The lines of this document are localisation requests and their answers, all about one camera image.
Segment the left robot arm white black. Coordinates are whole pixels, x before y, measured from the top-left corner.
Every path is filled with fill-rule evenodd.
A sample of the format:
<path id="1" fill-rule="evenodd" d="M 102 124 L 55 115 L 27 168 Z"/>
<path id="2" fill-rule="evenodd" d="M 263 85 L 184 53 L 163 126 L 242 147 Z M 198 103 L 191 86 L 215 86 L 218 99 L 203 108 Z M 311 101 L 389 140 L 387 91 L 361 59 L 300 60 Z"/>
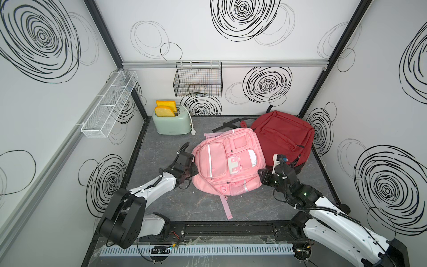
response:
<path id="1" fill-rule="evenodd" d="M 146 215 L 146 208 L 197 174 L 193 154 L 178 152 L 171 165 L 159 169 L 156 178 L 131 190 L 117 190 L 97 225 L 96 233 L 122 249 L 130 247 L 138 238 L 163 233 L 168 218 L 160 214 Z"/>

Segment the pink tape outline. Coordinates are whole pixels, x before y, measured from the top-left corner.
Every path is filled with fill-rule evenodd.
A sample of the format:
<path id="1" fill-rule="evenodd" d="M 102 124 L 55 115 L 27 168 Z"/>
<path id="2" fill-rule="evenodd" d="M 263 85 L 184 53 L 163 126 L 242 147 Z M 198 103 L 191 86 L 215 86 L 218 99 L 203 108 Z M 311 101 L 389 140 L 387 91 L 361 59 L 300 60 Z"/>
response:
<path id="1" fill-rule="evenodd" d="M 254 191 L 262 184 L 258 171 L 266 167 L 266 161 L 256 133 L 249 128 L 206 133 L 192 154 L 199 172 L 192 183 L 200 191 L 219 196 L 227 219 L 232 219 L 228 197 Z"/>

